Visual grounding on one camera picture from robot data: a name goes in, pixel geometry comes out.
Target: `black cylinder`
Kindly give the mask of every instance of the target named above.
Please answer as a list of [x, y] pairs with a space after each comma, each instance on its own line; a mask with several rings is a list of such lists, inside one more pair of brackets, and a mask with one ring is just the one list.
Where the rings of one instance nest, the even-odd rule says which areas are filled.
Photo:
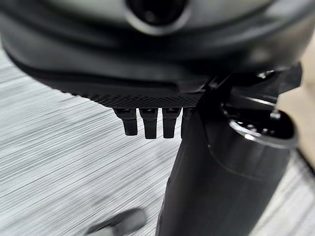
[[192, 115], [157, 236], [247, 236], [264, 212], [296, 145], [296, 130], [284, 113], [231, 113], [198, 106]]

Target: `floor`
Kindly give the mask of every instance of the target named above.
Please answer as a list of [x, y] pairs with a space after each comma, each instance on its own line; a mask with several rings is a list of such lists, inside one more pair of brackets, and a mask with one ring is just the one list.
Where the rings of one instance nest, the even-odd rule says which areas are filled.
[[[131, 207], [153, 236], [166, 180], [181, 142], [126, 137], [113, 112], [35, 82], [0, 49], [0, 235], [81, 236]], [[252, 236], [315, 235], [315, 180], [297, 154]]]

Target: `black device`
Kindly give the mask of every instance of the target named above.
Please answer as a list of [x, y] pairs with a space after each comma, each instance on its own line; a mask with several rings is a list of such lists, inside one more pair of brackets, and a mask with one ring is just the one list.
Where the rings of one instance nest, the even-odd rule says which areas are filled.
[[[114, 109], [126, 135], [182, 138], [157, 236], [247, 236], [296, 147], [279, 95], [302, 78], [315, 0], [1, 0], [12, 61], [36, 80]], [[124, 212], [90, 235], [145, 223]]]

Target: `silver ring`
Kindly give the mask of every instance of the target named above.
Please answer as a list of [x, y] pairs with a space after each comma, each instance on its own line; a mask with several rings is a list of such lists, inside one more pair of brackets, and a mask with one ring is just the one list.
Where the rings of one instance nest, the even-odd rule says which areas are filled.
[[146, 33], [154, 36], [163, 36], [170, 33], [173, 33], [183, 27], [191, 14], [190, 2], [185, 7], [181, 16], [171, 24], [165, 26], [152, 26], [146, 22], [139, 19], [128, 7], [127, 2], [125, 1], [125, 12], [126, 19], [135, 29], [139, 30], [142, 33]]

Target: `screw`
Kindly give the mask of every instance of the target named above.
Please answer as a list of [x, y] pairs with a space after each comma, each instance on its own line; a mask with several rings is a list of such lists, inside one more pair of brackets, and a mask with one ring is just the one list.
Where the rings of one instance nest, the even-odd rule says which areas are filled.
[[247, 129], [255, 129], [255, 126], [253, 126], [252, 124], [247, 125]]
[[270, 119], [276, 119], [279, 120], [281, 118], [281, 114], [278, 110], [273, 110], [272, 113], [270, 113]]

